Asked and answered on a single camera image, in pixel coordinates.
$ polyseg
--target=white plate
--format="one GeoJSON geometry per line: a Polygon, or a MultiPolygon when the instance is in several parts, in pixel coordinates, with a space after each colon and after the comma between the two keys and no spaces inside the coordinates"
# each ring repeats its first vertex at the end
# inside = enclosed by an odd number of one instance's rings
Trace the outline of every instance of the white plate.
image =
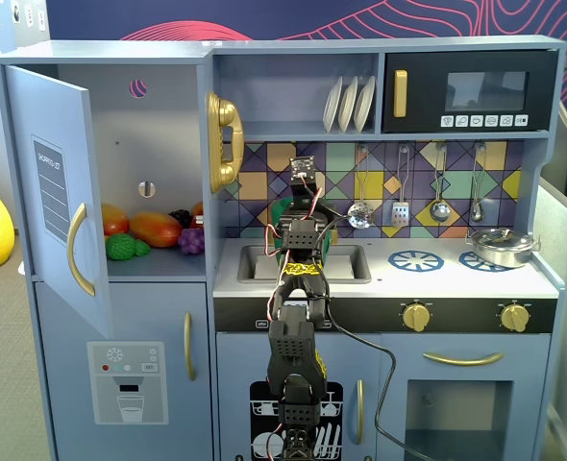
{"type": "Polygon", "coordinates": [[[322,117],[326,133],[328,133],[333,127],[334,116],[337,114],[337,107],[339,106],[339,97],[341,96],[342,85],[343,79],[339,77],[337,83],[334,84],[333,89],[329,93],[329,99],[327,99],[326,101],[326,106],[324,107],[324,116],[322,117]]]}
{"type": "Polygon", "coordinates": [[[354,110],[354,101],[357,98],[358,77],[352,79],[352,84],[343,93],[343,101],[341,102],[341,110],[339,111],[339,128],[342,133],[348,129],[350,118],[354,110]]]}
{"type": "Polygon", "coordinates": [[[370,77],[367,85],[360,91],[357,101],[357,108],[354,110],[354,126],[357,127],[360,133],[367,122],[369,109],[371,109],[371,102],[373,101],[373,93],[376,88],[375,77],[370,77]]]}

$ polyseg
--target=sink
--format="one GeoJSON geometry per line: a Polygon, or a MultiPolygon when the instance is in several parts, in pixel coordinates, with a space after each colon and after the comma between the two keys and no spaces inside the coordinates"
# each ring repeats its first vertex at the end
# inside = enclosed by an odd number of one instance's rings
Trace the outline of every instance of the sink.
{"type": "MultiPolygon", "coordinates": [[[[265,283],[278,275],[277,258],[264,255],[264,247],[250,245],[241,249],[236,280],[240,283],[265,283]]],[[[369,283],[371,273],[364,250],[359,245],[333,245],[324,264],[330,283],[369,283]]]]}

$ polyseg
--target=colorful tile backsplash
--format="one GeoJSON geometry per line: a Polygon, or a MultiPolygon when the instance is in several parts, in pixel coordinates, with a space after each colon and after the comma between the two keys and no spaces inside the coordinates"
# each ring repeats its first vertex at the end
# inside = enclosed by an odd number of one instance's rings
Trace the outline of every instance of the colorful tile backsplash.
{"type": "MultiPolygon", "coordinates": [[[[226,235],[261,237],[268,222],[269,205],[289,197],[289,160],[315,156],[317,183],[326,199],[343,213],[360,198],[376,210],[374,225],[356,230],[347,222],[338,226],[340,237],[464,237],[471,230],[487,227],[511,227],[521,179],[523,141],[486,143],[486,159],[479,156],[476,174],[483,174],[480,197],[484,216],[479,223],[470,223],[474,168],[474,142],[449,141],[443,198],[450,204],[451,216],[438,224],[430,216],[435,200],[434,165],[441,167],[434,142],[411,142],[409,178],[405,201],[410,206],[409,226],[390,226],[392,204],[399,200],[401,184],[397,180],[397,142],[325,143],[283,142],[246,144],[243,165],[237,181],[220,192],[226,235]],[[364,145],[368,154],[357,154],[364,145]]],[[[401,179],[405,178],[407,159],[402,158],[401,179]]]]}

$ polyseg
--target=black microwave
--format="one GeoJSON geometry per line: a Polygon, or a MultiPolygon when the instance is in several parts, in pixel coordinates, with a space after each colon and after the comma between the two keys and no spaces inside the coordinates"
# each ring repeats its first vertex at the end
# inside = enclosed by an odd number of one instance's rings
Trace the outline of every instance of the black microwave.
{"type": "Polygon", "coordinates": [[[384,133],[548,130],[557,51],[386,55],[384,133]]]}

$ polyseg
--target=stove knob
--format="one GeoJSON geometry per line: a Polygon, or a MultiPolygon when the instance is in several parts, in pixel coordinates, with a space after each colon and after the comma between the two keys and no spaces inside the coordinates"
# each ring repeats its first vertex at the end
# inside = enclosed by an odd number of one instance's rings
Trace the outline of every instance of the stove knob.
{"type": "Polygon", "coordinates": [[[522,333],[530,320],[530,314],[520,304],[511,304],[502,310],[502,325],[522,333]]]}
{"type": "Polygon", "coordinates": [[[414,331],[422,331],[429,323],[431,314],[429,310],[420,303],[410,304],[403,311],[403,323],[414,331]]]}

